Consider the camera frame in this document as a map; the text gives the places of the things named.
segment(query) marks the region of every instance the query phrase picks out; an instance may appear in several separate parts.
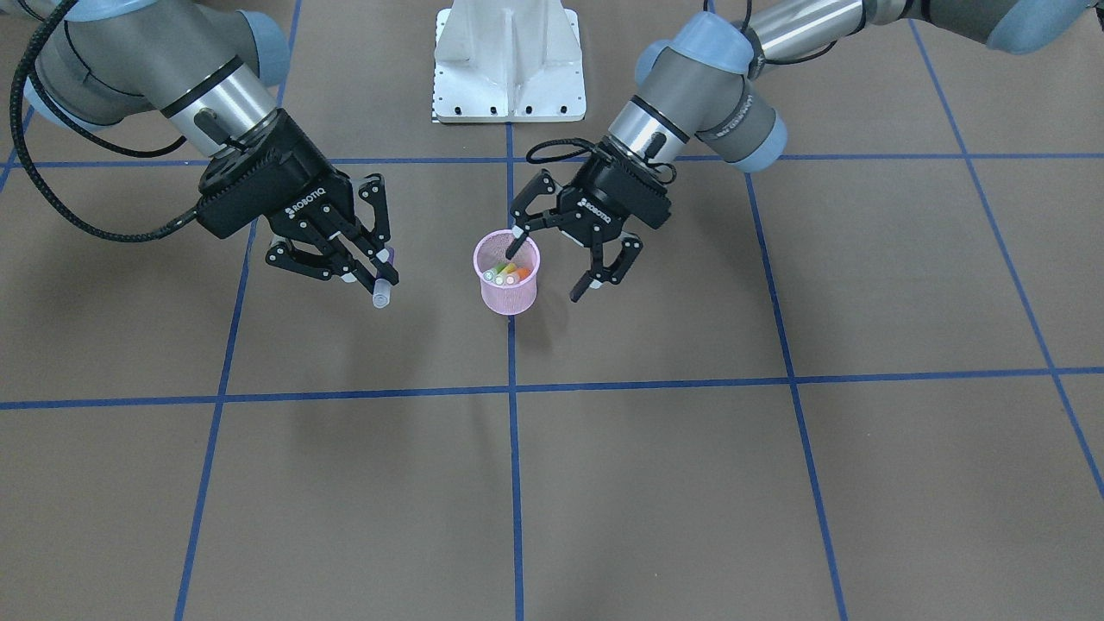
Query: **white base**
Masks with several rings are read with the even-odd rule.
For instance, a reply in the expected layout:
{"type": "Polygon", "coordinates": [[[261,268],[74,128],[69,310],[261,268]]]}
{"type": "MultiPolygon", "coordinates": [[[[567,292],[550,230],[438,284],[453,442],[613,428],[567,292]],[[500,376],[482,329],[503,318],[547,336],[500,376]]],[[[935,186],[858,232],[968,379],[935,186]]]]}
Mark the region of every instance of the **white base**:
{"type": "MultiPolygon", "coordinates": [[[[444,9],[437,13],[436,40],[439,43],[442,33],[448,23],[453,9],[444,9]]],[[[477,54],[465,61],[436,62],[433,81],[433,120],[434,123],[562,123],[581,120],[586,115],[586,90],[583,83],[582,51],[578,36],[578,14],[564,9],[571,31],[575,35],[576,62],[544,63],[531,75],[519,80],[518,67],[529,63],[517,56],[521,53],[519,46],[505,50],[487,50],[488,45],[514,41],[526,34],[522,24],[514,24],[513,14],[503,11],[501,23],[489,24],[497,32],[479,36],[471,41],[485,49],[478,53],[482,59],[499,59],[500,62],[473,62],[477,54]]],[[[466,24],[457,24],[464,28],[466,24]]],[[[549,36],[542,40],[549,41],[549,36]]],[[[553,56],[564,57],[571,51],[553,56]]]]}

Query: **pink basket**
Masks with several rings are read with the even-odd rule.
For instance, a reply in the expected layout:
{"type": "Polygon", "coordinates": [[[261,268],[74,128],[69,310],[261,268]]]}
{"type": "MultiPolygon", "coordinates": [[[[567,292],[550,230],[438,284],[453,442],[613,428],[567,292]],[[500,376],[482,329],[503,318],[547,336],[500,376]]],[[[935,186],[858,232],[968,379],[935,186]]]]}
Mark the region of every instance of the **pink basket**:
{"type": "Polygon", "coordinates": [[[510,230],[495,231],[479,241],[471,255],[471,264],[479,277],[479,290],[484,303],[499,315],[517,315],[533,305],[537,299],[537,271],[541,266],[541,251],[537,250],[533,239],[529,238],[521,244],[518,254],[507,261],[506,249],[513,243],[513,232],[510,230]],[[529,275],[512,285],[496,284],[484,278],[484,273],[499,263],[514,263],[518,267],[529,269],[529,275]]]}

